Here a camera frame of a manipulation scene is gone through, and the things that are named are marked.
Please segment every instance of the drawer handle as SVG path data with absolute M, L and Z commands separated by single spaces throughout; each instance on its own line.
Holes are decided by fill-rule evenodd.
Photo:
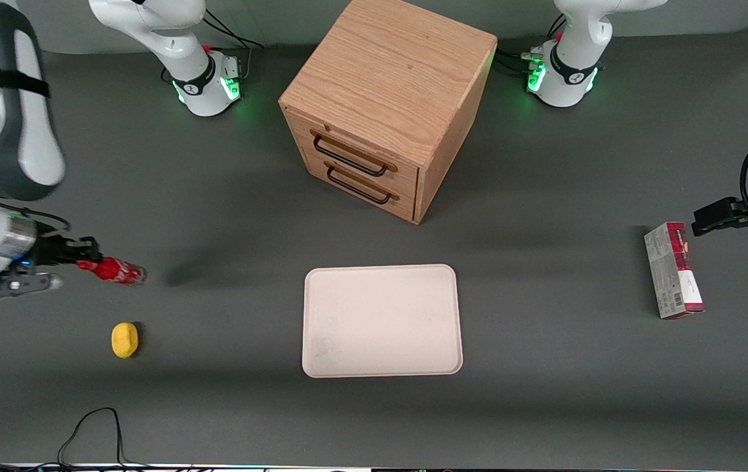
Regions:
M 356 195 L 359 195 L 359 197 L 371 200 L 371 201 L 373 201 L 373 203 L 376 203 L 377 205 L 385 205 L 386 203 L 388 203 L 388 200 L 391 200 L 391 194 L 390 193 L 386 193 L 384 198 L 377 198 L 377 197 L 374 197 L 373 195 L 371 195 L 371 194 L 369 194 L 369 193 L 367 193 L 365 191 L 359 190 L 358 188 L 356 188 L 355 186 L 350 185 L 347 182 L 342 182 L 341 180 L 339 180 L 336 177 L 332 176 L 332 171 L 334 171 L 334 170 L 336 170 L 336 168 L 331 165 L 331 167 L 326 171 L 326 178 L 330 179 L 330 182 L 334 182 L 335 184 L 338 184 L 341 187 L 346 188 L 347 190 L 352 191 Z
M 341 155 L 338 155 L 337 153 L 332 152 L 332 150 L 324 149 L 323 147 L 319 146 L 320 142 L 321 142 L 321 135 L 316 134 L 316 138 L 313 141 L 313 146 L 315 146 L 318 152 L 325 153 L 325 155 L 329 155 L 331 158 L 334 158 L 336 161 L 344 162 L 345 164 L 350 165 L 350 167 L 353 167 L 353 169 L 360 170 L 364 172 L 365 174 L 368 174 L 369 176 L 380 177 L 382 176 L 382 174 L 385 174 L 385 171 L 388 169 L 387 165 L 383 165 L 382 169 L 380 170 L 368 169 L 364 165 L 359 165 L 353 161 L 350 161 L 350 159 L 346 157 L 342 157 Z

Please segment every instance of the plastic tray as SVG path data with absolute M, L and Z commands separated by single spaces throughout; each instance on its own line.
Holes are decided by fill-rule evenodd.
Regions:
M 304 282 L 308 376 L 434 376 L 462 364 L 448 265 L 314 269 Z

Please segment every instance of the red plastic bottle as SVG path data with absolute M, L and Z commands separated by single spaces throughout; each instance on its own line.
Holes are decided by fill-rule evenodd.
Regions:
M 146 269 L 114 257 L 103 257 L 99 262 L 80 260 L 77 267 L 93 272 L 104 281 L 123 286 L 140 286 L 146 281 Z

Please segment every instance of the cardboard box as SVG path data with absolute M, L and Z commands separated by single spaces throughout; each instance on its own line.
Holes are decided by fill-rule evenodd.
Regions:
M 669 222 L 644 236 L 661 319 L 681 319 L 703 311 L 703 299 L 688 263 L 685 235 L 685 223 Z

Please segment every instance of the gray wall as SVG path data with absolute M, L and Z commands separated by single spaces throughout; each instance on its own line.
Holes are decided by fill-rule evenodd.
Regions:
M 545 33 L 557 10 L 551 0 L 409 0 L 425 9 L 493 33 L 500 38 Z M 128 52 L 143 48 L 99 24 L 88 0 L 18 0 L 45 50 L 69 54 Z M 315 44 L 347 0 L 208 0 L 208 8 L 240 36 L 272 44 Z M 617 14 L 616 35 L 690 35 L 748 28 L 748 0 L 670 0 L 647 12 Z M 199 25 L 202 42 L 232 45 Z

